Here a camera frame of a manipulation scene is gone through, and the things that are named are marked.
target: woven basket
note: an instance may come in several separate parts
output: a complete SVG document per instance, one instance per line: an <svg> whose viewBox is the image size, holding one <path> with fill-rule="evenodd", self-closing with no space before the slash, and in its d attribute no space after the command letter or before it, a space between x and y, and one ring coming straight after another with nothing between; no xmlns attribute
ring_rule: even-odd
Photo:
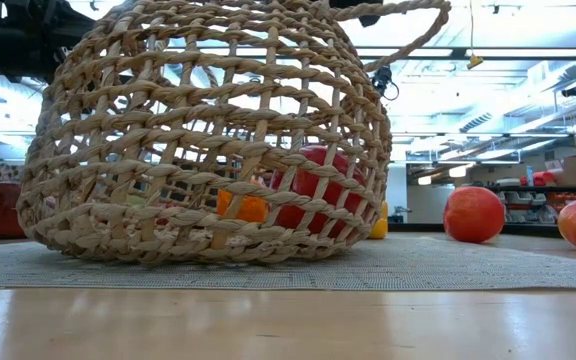
<svg viewBox="0 0 576 360"><path fill-rule="evenodd" d="M417 8L440 9L430 30L365 66L337 23ZM391 150L390 124L366 72L423 45L449 10L443 0L343 10L327 0L140 0L113 8L44 92L18 203L26 235L68 255L145 263L319 259L351 246L379 218ZM223 42L227 54L202 48L208 40ZM238 55L244 47L261 48L265 61ZM233 83L244 73L262 80ZM315 82L331 99L309 90ZM254 105L235 105L241 97ZM298 111L281 113L277 99L292 99ZM326 147L323 161L300 150L312 144ZM345 173L333 166L336 154L349 163ZM251 183L269 171L283 174L278 187ZM312 196L292 191L300 173L318 178ZM323 199L331 183L342 189L337 203ZM221 215L219 191L232 194ZM350 196L360 200L352 212L344 207ZM267 205L262 221L239 218L246 199ZM294 228L277 221L287 206L305 211ZM311 233L317 214L327 221ZM338 222L345 225L330 236Z"/></svg>

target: rope handle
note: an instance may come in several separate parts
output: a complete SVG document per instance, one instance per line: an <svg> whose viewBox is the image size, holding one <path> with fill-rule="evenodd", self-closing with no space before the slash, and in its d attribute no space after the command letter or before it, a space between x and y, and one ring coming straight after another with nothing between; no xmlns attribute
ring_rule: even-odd
<svg viewBox="0 0 576 360"><path fill-rule="evenodd" d="M428 31L416 38L410 44L399 49L397 52L388 56L384 56L379 60L365 64L364 71L367 73L402 59L408 56L413 50L418 49L427 43L430 39L432 39L433 36L437 35L439 30L441 30L441 28L448 22L448 13L451 9L450 1L446 0L409 0L397 4L386 5L362 3L357 6L351 6L345 9L331 8L329 0L319 0L315 2L313 6L317 7L316 11L319 15L327 13L328 16L334 18L337 21L356 19L364 15L385 16L397 13L403 14L408 11L417 9L439 9L439 14L437 15L437 18L432 23Z"/></svg>

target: ceiling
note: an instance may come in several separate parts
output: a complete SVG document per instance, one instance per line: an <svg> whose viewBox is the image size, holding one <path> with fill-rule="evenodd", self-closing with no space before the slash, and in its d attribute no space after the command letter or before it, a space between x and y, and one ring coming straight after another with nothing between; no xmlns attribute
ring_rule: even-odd
<svg viewBox="0 0 576 360"><path fill-rule="evenodd" d="M73 9L91 18L100 18L117 1L95 1L95 11L88 0L70 0ZM496 50L496 55L514 56L516 48L576 48L576 0L473 0L472 19L469 0L453 0L450 20L427 47L470 47L512 49ZM406 15L390 15L382 18L375 26L362 28L358 21L350 20L342 24L357 47L368 51L370 48L401 47L424 33L437 15L436 10L416 10ZM391 50L377 49L380 53ZM557 84L547 89L534 86L529 74L544 63L537 60L488 60L483 50L484 62L468 70L464 60L419 60L398 61L391 66L393 82L399 87L399 97L394 101L384 100L395 133L458 133L464 124L472 123L480 114L492 113L489 119L480 125L468 129L473 133L491 133L500 135L515 132L514 129L526 122L539 120L544 116L561 112L562 109L576 105L576 98L563 98L556 89ZM542 50L548 56L548 50ZM571 62L557 61L545 65L548 69L562 69ZM197 73L201 81L201 72ZM235 81L249 81L241 76ZM0 103L0 111L7 115L0 120L0 132L28 132L33 129L39 112L41 100L37 84L24 79L21 84L10 84L0 76L0 98L8 103ZM321 97L331 96L323 85L313 84L312 90ZM244 106L256 106L250 99L241 99ZM34 106L17 106L20 102L35 102ZM491 111L495 103L507 104L503 110ZM278 102L282 112L293 112L297 104ZM536 128L524 131L536 131L548 127L549 130L566 131L573 124L575 116L568 116L563 124L555 118ZM463 136L396 136L397 155L393 160L403 160L420 154L435 152L435 160L441 153L468 146L486 146L492 144L498 148L506 143L501 136L463 137Z"/></svg>

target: basket weave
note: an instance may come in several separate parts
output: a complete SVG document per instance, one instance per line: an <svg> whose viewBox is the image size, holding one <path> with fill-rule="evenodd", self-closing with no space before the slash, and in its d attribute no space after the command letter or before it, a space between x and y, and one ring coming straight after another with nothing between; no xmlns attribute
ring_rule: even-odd
<svg viewBox="0 0 576 360"><path fill-rule="evenodd" d="M366 66L337 23L417 8L440 9L430 30ZM443 0L343 10L327 0L140 0L113 8L43 94L18 202L26 235L68 255L145 263L318 259L351 246L379 218L391 150L390 124L366 72L423 45L449 10ZM179 39L184 48L172 49ZM202 52L206 40L228 45L228 55ZM265 61L238 56L250 46L264 49ZM175 66L177 83L164 76ZM193 83L198 72L210 87ZM234 74L244 73L263 81L233 83ZM290 79L301 87L284 82ZM332 99L309 90L314 82L329 87ZM251 96L256 108L229 103L241 96ZM273 110L277 98L294 99L298 112ZM323 165L299 152L313 143L328 149ZM348 158L348 173L331 165L335 153ZM349 176L354 168L365 187ZM313 198L290 191L297 169L319 177ZM250 182L267 170L284 172L276 191ZM354 214L322 199L330 182L343 187L342 199L361 197ZM218 189L233 194L221 216ZM264 223L235 218L245 196L267 202ZM286 205L306 211L296 229L276 225ZM311 234L315 213L329 220ZM346 225L330 238L337 221Z"/></svg>

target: wooden table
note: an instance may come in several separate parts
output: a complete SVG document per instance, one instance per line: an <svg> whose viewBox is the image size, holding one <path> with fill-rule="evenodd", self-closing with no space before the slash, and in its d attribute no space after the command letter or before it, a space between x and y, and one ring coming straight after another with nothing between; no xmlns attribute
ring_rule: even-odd
<svg viewBox="0 0 576 360"><path fill-rule="evenodd" d="M0 359L360 358L576 360L576 291L0 290Z"/></svg>

